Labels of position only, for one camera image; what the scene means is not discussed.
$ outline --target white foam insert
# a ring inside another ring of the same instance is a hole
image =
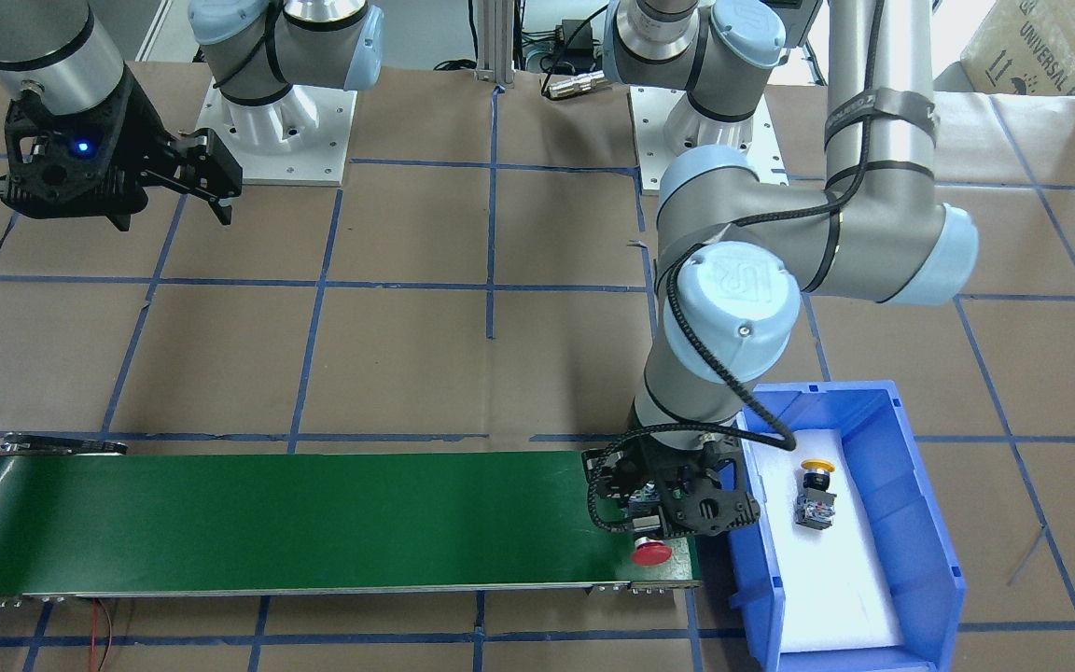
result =
[[[782,653],[891,647],[903,643],[899,616],[878,562],[874,537],[857,485],[849,477],[840,432],[796,431],[798,448],[786,452],[748,443],[751,472],[760,473],[782,587],[786,592]],[[828,530],[794,523],[794,500],[803,481],[801,462],[836,464],[828,492],[836,495],[836,516]]]

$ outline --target cardboard box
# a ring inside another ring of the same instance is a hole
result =
[[[1075,96],[1075,0],[999,0],[960,62],[988,94]]]

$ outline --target table surface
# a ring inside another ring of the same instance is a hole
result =
[[[204,66],[135,73],[168,127],[192,128]],[[823,90],[768,105],[790,180],[822,186]],[[894,380],[969,584],[956,669],[1075,669],[1075,99],[937,105],[938,197],[981,232],[973,280],[933,309],[809,297],[768,380]],[[494,94],[385,71],[342,190],[253,187],[229,229],[153,191],[127,234],[0,205],[0,438],[137,456],[598,446],[655,318],[631,133],[625,88],[549,102],[520,74]],[[1050,544],[1008,584],[1042,524]],[[699,548],[704,587],[661,596],[111,600],[106,669],[756,669],[728,552]],[[0,669],[85,664],[89,615],[0,610]]]

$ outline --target ur logo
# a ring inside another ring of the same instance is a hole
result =
[[[726,297],[751,303],[769,303],[773,300],[771,280],[764,264],[737,262],[726,264],[717,275],[717,284]]]

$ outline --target robotic arm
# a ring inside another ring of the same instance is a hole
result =
[[[379,77],[384,12],[367,0],[194,0],[188,20],[221,92],[209,98],[221,109],[203,123],[223,133],[253,181],[285,174],[266,170],[268,157],[333,145],[350,131],[349,120],[338,126],[336,108],[349,110],[354,94],[326,89],[354,92]],[[290,162],[301,169],[303,160]]]
[[[741,11],[722,9],[727,4]],[[698,20],[717,38],[728,25],[717,17],[726,12],[760,25],[764,12],[755,4],[718,0],[711,16]],[[639,63],[649,72],[682,71],[674,60],[691,49],[698,54],[703,41],[686,39],[696,30],[694,3],[618,0],[613,8],[619,72],[636,72]],[[637,25],[646,27],[621,30],[624,22],[632,23],[622,8],[643,12]],[[746,155],[729,145],[689,149],[662,175],[656,284],[661,330],[633,403],[632,430],[585,455],[584,463],[593,521],[639,537],[635,561],[661,557],[642,555],[661,540],[717,534],[758,519],[758,502],[740,481],[737,489],[722,489],[718,472],[729,463],[739,474],[744,470],[740,447],[726,438],[794,447],[789,429],[756,403],[743,382],[762,375],[786,348],[801,292],[937,305],[958,292],[976,263],[972,218],[935,201],[929,1],[832,0],[831,8],[822,191],[759,183]],[[733,23],[730,32],[758,30]],[[626,31],[646,41],[661,34],[657,44],[664,51],[651,44],[636,52],[640,39]],[[670,39],[675,34],[682,41]],[[651,56],[661,62],[648,62]],[[703,73],[710,61],[704,56],[701,62]],[[684,99],[704,118],[713,118],[713,103],[721,99],[733,102],[725,114],[751,111],[765,82],[755,65],[743,59],[730,82],[757,96],[703,97],[683,86],[689,92]],[[687,84],[680,81],[658,82]],[[775,435],[731,428],[743,406]],[[619,516],[603,519],[598,507],[605,501]]]
[[[243,170],[213,131],[166,131],[85,0],[0,0],[0,82],[12,97],[0,178],[9,208],[106,216],[128,230],[144,187],[158,186],[203,199],[230,224]]]
[[[613,0],[604,73],[614,82],[686,90],[666,119],[670,147],[746,145],[749,119],[788,34],[760,1]]]

